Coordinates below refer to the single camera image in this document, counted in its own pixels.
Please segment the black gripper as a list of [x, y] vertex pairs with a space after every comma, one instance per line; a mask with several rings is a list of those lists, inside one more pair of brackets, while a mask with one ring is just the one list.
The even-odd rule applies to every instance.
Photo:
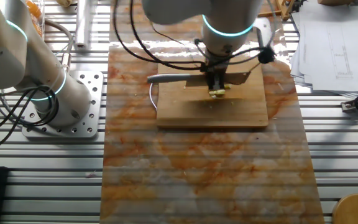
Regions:
[[227, 57], [215, 57], [208, 56], [205, 58], [206, 70], [204, 76], [206, 76], [206, 82], [209, 90], [223, 90], [224, 75], [227, 72], [229, 59]]

